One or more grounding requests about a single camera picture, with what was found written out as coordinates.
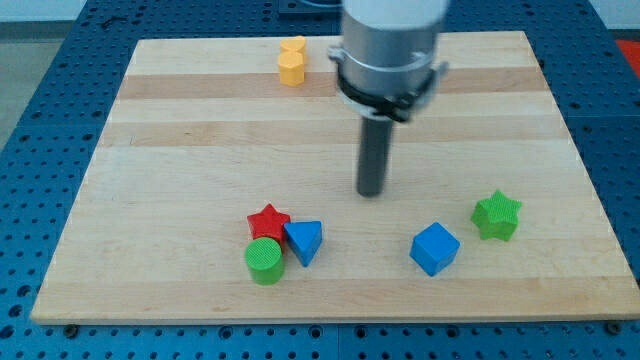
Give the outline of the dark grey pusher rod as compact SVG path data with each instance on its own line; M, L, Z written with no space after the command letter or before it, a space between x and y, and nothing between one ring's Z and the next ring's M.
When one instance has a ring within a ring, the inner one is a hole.
M390 120L362 118L356 190L364 197L382 193L393 131Z

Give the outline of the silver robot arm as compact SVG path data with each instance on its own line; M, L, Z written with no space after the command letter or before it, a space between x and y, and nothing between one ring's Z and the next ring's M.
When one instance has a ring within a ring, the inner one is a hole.
M337 90L362 118L356 190L382 193L396 123L433 98L448 70L434 66L448 0L344 0L342 40L328 50Z

